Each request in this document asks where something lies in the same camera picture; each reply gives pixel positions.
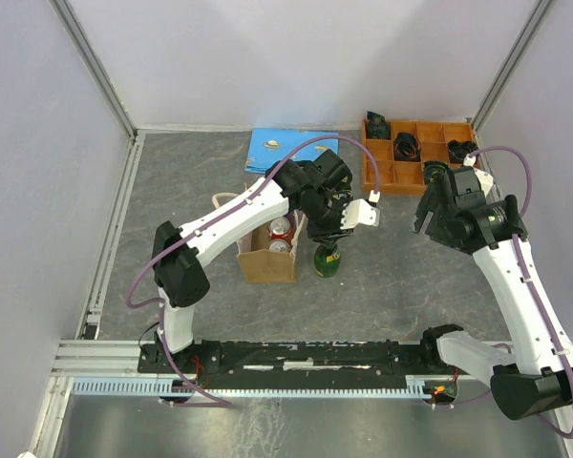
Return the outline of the dark rolled item right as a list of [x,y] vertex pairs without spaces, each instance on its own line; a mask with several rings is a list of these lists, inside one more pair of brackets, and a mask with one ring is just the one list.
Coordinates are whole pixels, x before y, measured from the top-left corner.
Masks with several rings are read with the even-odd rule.
[[452,139],[447,143],[449,162],[462,164],[464,159],[478,149],[477,144],[471,140],[458,141]]

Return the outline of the green glass bottle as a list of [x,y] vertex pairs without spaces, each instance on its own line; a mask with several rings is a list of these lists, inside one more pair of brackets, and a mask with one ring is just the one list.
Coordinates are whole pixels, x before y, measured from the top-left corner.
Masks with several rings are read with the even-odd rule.
[[316,273],[323,278],[336,275],[341,263],[341,253],[336,243],[321,243],[314,253],[313,265]]

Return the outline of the burlap canvas tote bag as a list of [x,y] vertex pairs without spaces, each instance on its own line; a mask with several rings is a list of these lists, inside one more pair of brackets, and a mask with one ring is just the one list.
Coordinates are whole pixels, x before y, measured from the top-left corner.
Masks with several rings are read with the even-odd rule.
[[237,261],[244,279],[249,283],[297,282],[297,245],[307,218],[298,211],[285,217],[294,223],[294,235],[289,253],[267,250],[271,238],[267,232],[269,222],[262,224],[237,241]]

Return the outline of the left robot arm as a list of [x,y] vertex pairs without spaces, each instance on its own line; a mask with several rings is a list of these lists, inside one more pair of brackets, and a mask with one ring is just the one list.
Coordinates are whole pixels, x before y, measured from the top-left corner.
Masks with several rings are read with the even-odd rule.
[[204,269],[229,245],[290,212],[307,218],[308,237],[322,247],[349,236],[367,204],[352,197],[350,182],[350,169],[331,150],[314,160],[285,158],[210,214],[163,223],[149,266],[159,290],[159,361],[173,372],[191,364],[195,306],[210,289]]

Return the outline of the aluminium frame rail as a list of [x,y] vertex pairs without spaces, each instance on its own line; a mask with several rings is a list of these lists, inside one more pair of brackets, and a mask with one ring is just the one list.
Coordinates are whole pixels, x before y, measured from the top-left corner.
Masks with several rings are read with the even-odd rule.
[[129,341],[65,341],[53,363],[55,375],[167,378],[174,374],[160,344]]

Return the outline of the dark rolled item top-left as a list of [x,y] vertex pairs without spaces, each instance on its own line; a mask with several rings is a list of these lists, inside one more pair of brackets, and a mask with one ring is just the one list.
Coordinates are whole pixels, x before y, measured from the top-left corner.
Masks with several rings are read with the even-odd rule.
[[390,140],[392,138],[392,127],[385,116],[367,111],[366,137],[367,139],[380,140]]

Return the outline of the orange compartment tray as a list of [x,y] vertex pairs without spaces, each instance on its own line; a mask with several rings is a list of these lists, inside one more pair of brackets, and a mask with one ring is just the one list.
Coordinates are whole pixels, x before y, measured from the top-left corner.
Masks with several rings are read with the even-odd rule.
[[419,120],[364,120],[361,143],[371,156],[361,155],[361,183],[369,192],[420,196],[425,190],[425,166],[456,169],[477,147],[468,123]]

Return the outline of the red cola can front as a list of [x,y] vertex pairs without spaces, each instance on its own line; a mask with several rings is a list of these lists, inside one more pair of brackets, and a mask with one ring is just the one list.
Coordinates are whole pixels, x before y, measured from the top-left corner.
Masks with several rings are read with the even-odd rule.
[[267,226],[271,239],[281,239],[290,242],[294,235],[294,223],[287,217],[273,219]]

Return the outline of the dark rolled item bottom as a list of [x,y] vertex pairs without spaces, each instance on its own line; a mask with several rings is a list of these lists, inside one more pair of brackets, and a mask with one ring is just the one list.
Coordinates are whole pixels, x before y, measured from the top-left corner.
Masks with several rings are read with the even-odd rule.
[[428,160],[422,164],[423,180],[426,185],[429,185],[435,181],[437,177],[440,177],[445,171],[449,170],[450,166],[448,163],[439,160]]

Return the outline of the blue patterned folded cloth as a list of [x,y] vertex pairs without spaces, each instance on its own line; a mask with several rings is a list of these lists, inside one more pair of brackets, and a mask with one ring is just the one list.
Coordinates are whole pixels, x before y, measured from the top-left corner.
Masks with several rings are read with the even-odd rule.
[[[263,175],[272,165],[282,160],[295,147],[312,138],[323,135],[336,135],[336,133],[255,128],[252,130],[244,170],[250,174]],[[339,141],[336,138],[324,139],[309,144],[291,159],[294,161],[313,161],[326,149],[338,153],[338,146]]]

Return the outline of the dark rolled item middle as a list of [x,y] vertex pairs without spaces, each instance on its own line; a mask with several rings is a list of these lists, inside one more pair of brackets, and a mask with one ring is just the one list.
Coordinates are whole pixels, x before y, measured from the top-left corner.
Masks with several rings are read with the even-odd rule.
[[398,161],[419,161],[420,145],[414,134],[400,132],[393,141],[393,156]]

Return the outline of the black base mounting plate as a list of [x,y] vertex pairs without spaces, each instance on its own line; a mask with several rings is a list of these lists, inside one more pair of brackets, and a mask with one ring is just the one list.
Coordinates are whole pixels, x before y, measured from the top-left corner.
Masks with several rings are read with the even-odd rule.
[[404,388],[408,376],[453,381],[467,373],[424,343],[201,341],[174,354],[180,372],[209,389]]

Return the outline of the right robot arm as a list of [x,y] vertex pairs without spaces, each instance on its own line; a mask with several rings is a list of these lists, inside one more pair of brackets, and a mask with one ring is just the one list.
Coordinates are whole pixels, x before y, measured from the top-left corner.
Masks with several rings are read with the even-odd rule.
[[513,349],[499,350],[457,325],[444,325],[420,347],[420,364],[432,373],[453,365],[476,377],[511,420],[573,406],[573,343],[541,284],[516,197],[488,201],[493,179],[471,166],[427,161],[423,177],[414,231],[474,259]]

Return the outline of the red cola can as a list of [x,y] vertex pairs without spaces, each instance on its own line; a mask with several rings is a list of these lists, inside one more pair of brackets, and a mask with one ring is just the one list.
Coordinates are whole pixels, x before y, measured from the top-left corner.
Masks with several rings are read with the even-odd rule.
[[290,242],[294,235],[294,223],[287,217],[273,219],[267,226],[271,239],[281,239]]
[[291,245],[285,239],[272,239],[268,244],[267,250],[275,253],[289,253]]

